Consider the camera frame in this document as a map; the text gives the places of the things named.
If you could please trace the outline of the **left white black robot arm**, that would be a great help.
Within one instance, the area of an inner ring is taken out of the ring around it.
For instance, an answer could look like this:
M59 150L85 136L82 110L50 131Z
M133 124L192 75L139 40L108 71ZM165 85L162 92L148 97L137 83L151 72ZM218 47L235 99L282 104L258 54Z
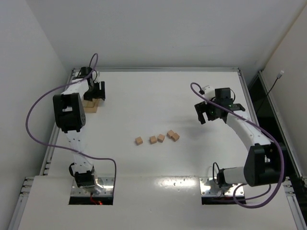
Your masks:
M94 170L94 164L84 156L86 144L82 141L86 124L83 101L99 102L106 99L105 82L93 77L99 74L91 67L82 67L72 84L61 94L53 96L55 121L58 128L66 135L74 155L71 168L76 185L89 193L101 189Z

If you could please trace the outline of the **wooden block tray box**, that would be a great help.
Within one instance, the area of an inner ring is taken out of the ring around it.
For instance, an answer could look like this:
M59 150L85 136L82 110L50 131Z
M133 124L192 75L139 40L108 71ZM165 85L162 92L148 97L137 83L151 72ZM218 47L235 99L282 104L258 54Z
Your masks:
M82 105L85 113L96 113L101 99L93 99L92 101L83 100Z

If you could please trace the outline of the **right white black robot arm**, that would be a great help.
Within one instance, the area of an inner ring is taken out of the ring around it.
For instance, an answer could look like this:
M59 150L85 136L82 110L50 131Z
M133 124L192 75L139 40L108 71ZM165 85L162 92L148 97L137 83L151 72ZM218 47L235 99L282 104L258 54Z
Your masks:
M220 187L228 184L254 187L283 181L280 160L283 148L277 147L271 138L250 124L248 112L241 104L234 102L231 91L230 88L205 86L199 91L205 101L194 106L201 124L222 119L248 150L244 166L219 169L216 183Z

